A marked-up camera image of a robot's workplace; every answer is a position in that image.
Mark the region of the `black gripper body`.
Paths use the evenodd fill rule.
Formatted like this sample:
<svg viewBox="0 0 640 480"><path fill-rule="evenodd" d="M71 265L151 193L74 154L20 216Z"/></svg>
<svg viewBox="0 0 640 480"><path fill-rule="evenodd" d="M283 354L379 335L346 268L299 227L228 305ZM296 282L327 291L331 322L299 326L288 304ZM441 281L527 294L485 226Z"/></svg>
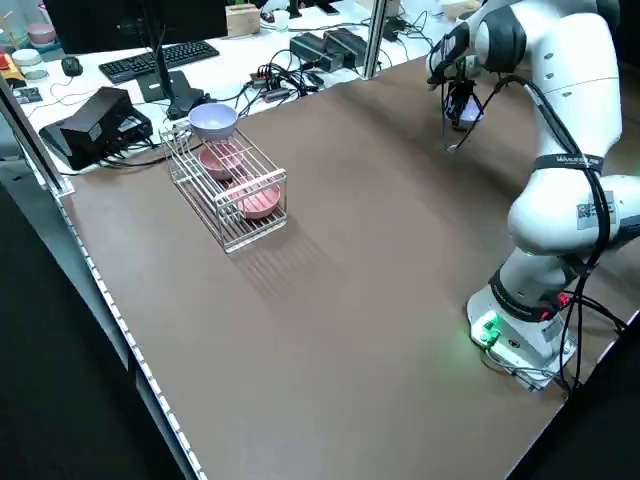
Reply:
<svg viewBox="0 0 640 480"><path fill-rule="evenodd" d="M466 131L476 118L475 82L451 82L445 97L445 117L457 131Z"/></svg>

